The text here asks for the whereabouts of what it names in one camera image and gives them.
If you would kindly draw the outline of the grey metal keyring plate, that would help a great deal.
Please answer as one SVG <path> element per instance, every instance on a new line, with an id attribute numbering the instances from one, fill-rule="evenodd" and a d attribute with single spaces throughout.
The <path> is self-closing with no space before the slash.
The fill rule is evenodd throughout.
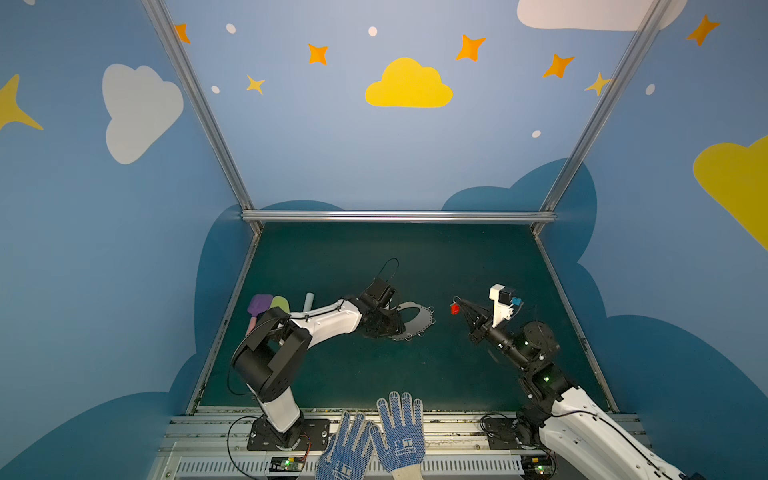
<path id="1" fill-rule="evenodd" d="M 434 308 L 425 307 L 412 301 L 403 302 L 396 307 L 399 313 L 403 311 L 417 310 L 416 315 L 404 322 L 404 331 L 390 337 L 393 341 L 410 341 L 422 336 L 424 332 L 435 323 Z"/>

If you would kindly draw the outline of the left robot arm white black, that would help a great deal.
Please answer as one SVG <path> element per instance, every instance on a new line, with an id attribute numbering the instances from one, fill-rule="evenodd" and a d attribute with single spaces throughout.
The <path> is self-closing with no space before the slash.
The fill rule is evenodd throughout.
<path id="1" fill-rule="evenodd" d="M 395 288 L 376 277 L 359 295 L 308 312 L 264 312 L 235 349 L 231 366 L 255 395 L 273 432 L 295 432 L 302 418 L 291 386 L 308 351 L 337 336 L 362 332 L 370 338 L 401 334 L 405 324 L 391 305 Z"/>

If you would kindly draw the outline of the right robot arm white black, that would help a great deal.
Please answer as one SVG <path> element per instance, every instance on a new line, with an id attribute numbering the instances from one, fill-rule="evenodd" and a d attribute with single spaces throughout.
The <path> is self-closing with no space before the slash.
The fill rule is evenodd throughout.
<path id="1" fill-rule="evenodd" d="M 508 323 L 523 302 L 512 290 L 496 285 L 493 307 L 456 297 L 451 313 L 464 316 L 469 339 L 488 343 L 519 373 L 530 405 L 517 412 L 520 445 L 536 443 L 568 461 L 588 479 L 701 479 L 662 459 L 614 421 L 558 367 L 560 351 L 552 329 L 530 321 L 515 331 Z"/>

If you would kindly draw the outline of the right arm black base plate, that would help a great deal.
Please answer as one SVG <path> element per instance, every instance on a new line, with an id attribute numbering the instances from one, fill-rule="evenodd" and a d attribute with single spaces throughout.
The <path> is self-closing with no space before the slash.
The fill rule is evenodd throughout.
<path id="1" fill-rule="evenodd" d="M 544 427 L 541 421 L 491 412 L 480 418 L 479 425 L 492 450 L 548 450 L 540 438 L 540 430 Z"/>

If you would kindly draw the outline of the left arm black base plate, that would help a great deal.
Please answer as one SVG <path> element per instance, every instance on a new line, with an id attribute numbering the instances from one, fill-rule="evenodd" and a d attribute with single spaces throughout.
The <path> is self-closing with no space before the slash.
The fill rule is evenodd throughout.
<path id="1" fill-rule="evenodd" d="M 254 421 L 248 437 L 248 451 L 324 451 L 330 437 L 327 419 L 300 418 L 286 432 L 278 432 L 266 417 Z"/>

